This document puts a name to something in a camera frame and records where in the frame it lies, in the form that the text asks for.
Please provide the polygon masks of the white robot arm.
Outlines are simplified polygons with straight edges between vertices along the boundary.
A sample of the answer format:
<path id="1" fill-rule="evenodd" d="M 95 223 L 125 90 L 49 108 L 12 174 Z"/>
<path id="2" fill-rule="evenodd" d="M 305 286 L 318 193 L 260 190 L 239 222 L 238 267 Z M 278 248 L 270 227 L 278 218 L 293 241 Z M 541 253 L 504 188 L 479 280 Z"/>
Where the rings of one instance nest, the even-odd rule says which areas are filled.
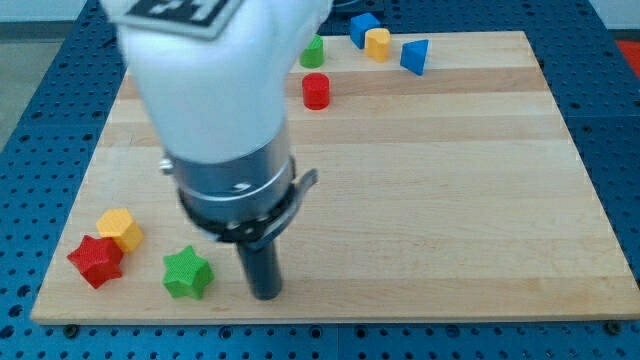
<path id="1" fill-rule="evenodd" d="M 273 240 L 317 178 L 295 174 L 285 89 L 330 0 L 102 5 L 189 218 L 220 242 Z"/>

